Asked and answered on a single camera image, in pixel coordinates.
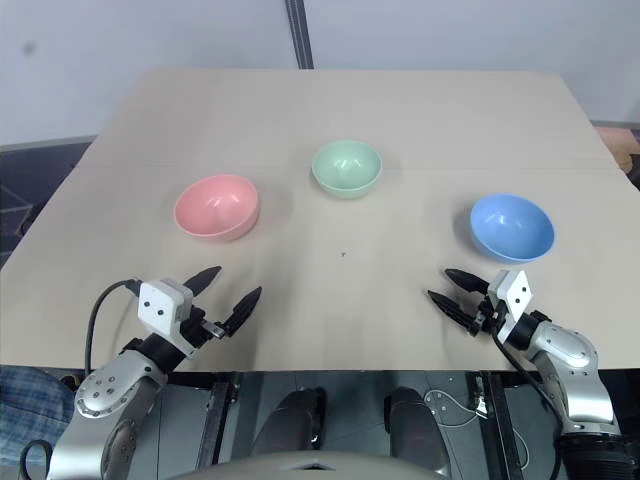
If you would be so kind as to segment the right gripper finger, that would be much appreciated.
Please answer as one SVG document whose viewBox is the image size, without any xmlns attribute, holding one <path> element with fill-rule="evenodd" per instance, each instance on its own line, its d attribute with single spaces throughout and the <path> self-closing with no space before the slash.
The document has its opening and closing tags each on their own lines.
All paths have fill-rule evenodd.
<svg viewBox="0 0 640 480">
<path fill-rule="evenodd" d="M 428 290 L 427 295 L 447 317 L 465 330 L 470 330 L 473 318 L 466 314 L 455 301 L 432 290 Z"/>
<path fill-rule="evenodd" d="M 454 284 L 467 292 L 482 295 L 488 292 L 488 282 L 472 273 L 460 269 L 445 269 L 444 273 Z"/>
</svg>

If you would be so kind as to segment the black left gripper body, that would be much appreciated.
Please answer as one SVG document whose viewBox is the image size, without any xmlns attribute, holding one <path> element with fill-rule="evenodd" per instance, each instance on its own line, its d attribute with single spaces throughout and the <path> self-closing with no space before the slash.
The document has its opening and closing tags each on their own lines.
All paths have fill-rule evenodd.
<svg viewBox="0 0 640 480">
<path fill-rule="evenodd" d="M 197 306 L 191 306 L 185 320 L 180 322 L 179 331 L 182 337 L 194 348 L 201 348 L 208 341 L 216 338 L 231 337 L 231 324 L 236 316 L 233 308 L 225 322 L 209 322 L 205 319 L 205 311 Z"/>
</svg>

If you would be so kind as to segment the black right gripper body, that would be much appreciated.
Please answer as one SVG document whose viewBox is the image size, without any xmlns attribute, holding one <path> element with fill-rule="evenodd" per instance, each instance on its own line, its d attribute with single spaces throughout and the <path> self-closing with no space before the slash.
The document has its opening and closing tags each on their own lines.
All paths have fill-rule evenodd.
<svg viewBox="0 0 640 480">
<path fill-rule="evenodd" d="M 470 335 L 480 332 L 492 335 L 501 325 L 501 311 L 494 305 L 489 295 L 486 295 L 478 305 L 476 314 L 472 317 L 467 331 Z"/>
</svg>

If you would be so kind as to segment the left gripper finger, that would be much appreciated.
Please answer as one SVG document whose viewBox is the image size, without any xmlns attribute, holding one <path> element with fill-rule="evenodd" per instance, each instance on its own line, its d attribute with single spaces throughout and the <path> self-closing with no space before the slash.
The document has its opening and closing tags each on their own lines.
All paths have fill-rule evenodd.
<svg viewBox="0 0 640 480">
<path fill-rule="evenodd" d="M 223 323 L 226 335 L 234 335 L 237 330 L 252 315 L 262 294 L 262 287 L 259 286 L 246 294 L 234 307 L 231 315 Z"/>
<path fill-rule="evenodd" d="M 206 268 L 186 280 L 183 286 L 189 289 L 194 297 L 197 297 L 209 287 L 220 272 L 220 266 Z"/>
</svg>

